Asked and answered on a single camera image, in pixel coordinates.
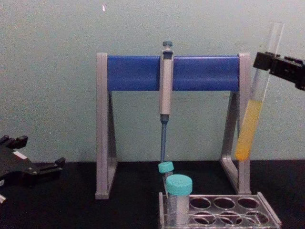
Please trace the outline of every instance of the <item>gray stand leg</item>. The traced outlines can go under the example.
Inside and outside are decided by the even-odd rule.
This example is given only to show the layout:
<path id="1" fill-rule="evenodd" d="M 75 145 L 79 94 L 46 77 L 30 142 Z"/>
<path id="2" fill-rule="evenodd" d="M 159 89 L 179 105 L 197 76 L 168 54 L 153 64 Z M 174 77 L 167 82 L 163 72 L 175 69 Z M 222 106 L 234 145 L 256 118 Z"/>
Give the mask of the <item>gray stand leg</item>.
<path id="1" fill-rule="evenodd" d="M 224 140 L 221 154 L 221 165 L 223 166 L 232 186 L 238 194 L 251 194 L 250 191 L 250 160 L 238 162 L 238 169 L 232 161 L 232 144 L 236 121 L 237 132 L 243 123 L 244 113 L 247 107 L 250 90 L 250 56 L 248 53 L 239 54 L 239 91 L 231 92 L 227 118 L 224 129 Z"/>
<path id="2" fill-rule="evenodd" d="M 96 63 L 96 199 L 108 199 L 117 167 L 112 97 L 107 90 L 107 54 Z"/>

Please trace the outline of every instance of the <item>teal screw cap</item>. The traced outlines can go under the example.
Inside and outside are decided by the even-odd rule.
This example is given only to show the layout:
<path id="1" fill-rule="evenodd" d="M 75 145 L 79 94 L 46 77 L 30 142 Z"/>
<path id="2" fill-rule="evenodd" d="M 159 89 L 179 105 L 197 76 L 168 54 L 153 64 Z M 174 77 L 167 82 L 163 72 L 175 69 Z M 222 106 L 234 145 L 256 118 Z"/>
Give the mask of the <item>teal screw cap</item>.
<path id="1" fill-rule="evenodd" d="M 162 45 L 163 45 L 163 46 L 168 45 L 168 46 L 172 47 L 173 43 L 172 43 L 172 42 L 165 41 L 165 42 L 162 43 Z"/>
<path id="2" fill-rule="evenodd" d="M 158 168 L 160 173 L 167 173 L 173 171 L 173 163 L 171 161 L 165 161 L 158 164 Z"/>
<path id="3" fill-rule="evenodd" d="M 175 174 L 167 177 L 165 187 L 172 195 L 185 196 L 192 192 L 193 181 L 188 176 Z"/>

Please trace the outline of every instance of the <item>glass test tube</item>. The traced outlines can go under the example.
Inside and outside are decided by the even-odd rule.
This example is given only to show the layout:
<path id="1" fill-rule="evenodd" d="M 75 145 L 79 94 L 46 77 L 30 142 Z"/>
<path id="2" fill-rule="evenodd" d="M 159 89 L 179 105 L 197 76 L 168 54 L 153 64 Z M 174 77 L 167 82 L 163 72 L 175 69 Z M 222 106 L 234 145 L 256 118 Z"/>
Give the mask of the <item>glass test tube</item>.
<path id="1" fill-rule="evenodd" d="M 273 21 L 271 22 L 265 51 L 271 52 L 273 54 L 277 53 L 283 28 L 283 23 Z M 235 156 L 238 160 L 246 160 L 250 155 L 252 142 L 258 124 L 259 115 L 262 110 L 268 83 L 269 71 L 257 69 L 251 88 L 250 99 L 248 101 L 243 124 L 235 149 Z"/>

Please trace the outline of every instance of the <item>rack hole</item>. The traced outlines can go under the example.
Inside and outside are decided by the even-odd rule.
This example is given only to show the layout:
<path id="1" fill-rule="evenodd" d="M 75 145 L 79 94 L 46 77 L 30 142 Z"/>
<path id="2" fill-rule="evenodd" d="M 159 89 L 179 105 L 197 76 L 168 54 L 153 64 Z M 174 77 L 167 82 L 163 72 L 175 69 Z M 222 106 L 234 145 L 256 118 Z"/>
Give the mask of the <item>rack hole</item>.
<path id="1" fill-rule="evenodd" d="M 239 205 L 241 205 L 244 208 L 248 209 L 254 209 L 259 206 L 259 203 L 252 198 L 241 198 L 238 200 Z"/>
<path id="2" fill-rule="evenodd" d="M 208 208 L 211 206 L 211 202 L 206 198 L 195 198 L 190 201 L 190 204 L 194 208 Z"/>
<path id="3" fill-rule="evenodd" d="M 193 219 L 200 224 L 212 224 L 216 221 L 216 217 L 208 212 L 198 212 L 193 215 Z"/>
<path id="4" fill-rule="evenodd" d="M 259 211 L 250 211 L 246 213 L 246 216 L 247 220 L 249 220 L 248 218 L 251 218 L 255 224 L 264 224 L 269 221 L 268 217 Z"/>
<path id="5" fill-rule="evenodd" d="M 256 224 L 256 222 L 251 218 L 245 217 L 245 219 L 248 220 L 249 222 L 253 223 L 253 224 Z"/>
<path id="6" fill-rule="evenodd" d="M 230 208 L 234 208 L 234 206 L 235 206 L 235 203 L 230 198 L 216 198 L 214 200 L 214 204 L 217 207 L 223 208 L 223 209 L 230 209 Z"/>
<path id="7" fill-rule="evenodd" d="M 225 211 L 219 216 L 220 220 L 225 224 L 240 224 L 243 221 L 240 215 L 232 211 Z"/>

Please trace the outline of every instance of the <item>yellow liquid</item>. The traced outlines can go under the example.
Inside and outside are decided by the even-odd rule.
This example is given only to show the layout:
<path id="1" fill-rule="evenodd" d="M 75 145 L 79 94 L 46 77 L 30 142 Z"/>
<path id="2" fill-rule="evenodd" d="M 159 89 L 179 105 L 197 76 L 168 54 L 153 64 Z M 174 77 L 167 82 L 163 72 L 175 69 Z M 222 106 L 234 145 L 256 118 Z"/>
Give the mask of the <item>yellow liquid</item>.
<path id="1" fill-rule="evenodd" d="M 262 105 L 262 101 L 249 100 L 248 102 L 247 109 L 244 114 L 242 129 L 235 149 L 235 157 L 237 160 L 244 161 L 250 155 Z"/>

